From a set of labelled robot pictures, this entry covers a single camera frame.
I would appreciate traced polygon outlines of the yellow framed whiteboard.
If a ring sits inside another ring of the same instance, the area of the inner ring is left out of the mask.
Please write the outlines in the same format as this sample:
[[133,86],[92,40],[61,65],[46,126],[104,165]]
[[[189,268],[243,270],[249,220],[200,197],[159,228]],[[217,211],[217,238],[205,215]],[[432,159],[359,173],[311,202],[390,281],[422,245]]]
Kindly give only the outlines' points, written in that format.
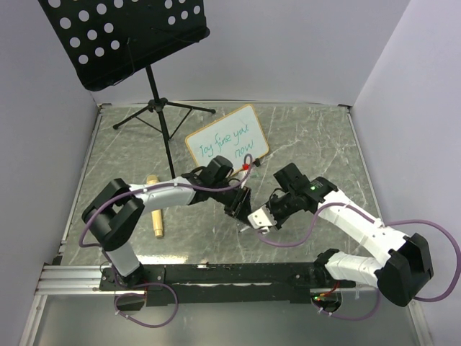
[[198,167],[222,156],[232,163],[234,173],[243,169],[245,155],[260,159],[269,153],[268,141],[251,104],[188,135],[185,143]]

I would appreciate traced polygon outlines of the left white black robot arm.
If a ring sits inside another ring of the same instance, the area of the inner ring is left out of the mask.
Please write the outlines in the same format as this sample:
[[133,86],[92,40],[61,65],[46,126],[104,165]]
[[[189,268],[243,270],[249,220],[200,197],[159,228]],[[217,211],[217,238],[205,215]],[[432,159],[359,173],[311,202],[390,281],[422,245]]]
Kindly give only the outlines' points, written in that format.
[[141,284],[143,266],[130,245],[141,216],[175,206],[194,205],[209,199],[220,203],[226,215],[248,224],[251,191],[244,180],[233,181],[232,163],[216,156],[207,166],[166,182],[129,185],[114,179],[82,213],[83,232],[96,239],[115,271],[117,282],[132,290]]

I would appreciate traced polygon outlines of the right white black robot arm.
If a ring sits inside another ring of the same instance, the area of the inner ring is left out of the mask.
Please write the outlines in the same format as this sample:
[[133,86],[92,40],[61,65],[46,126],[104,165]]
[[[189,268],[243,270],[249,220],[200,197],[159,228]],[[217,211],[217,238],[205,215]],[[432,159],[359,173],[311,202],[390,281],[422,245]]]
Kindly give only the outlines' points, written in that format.
[[335,184],[323,177],[308,179],[290,163],[274,173],[283,192],[267,203],[277,228],[303,210],[337,226],[369,253],[355,256],[329,249],[318,256],[315,281],[330,287],[337,280],[377,288],[391,303],[407,306],[431,280],[434,271],[428,241],[385,226],[353,203]]

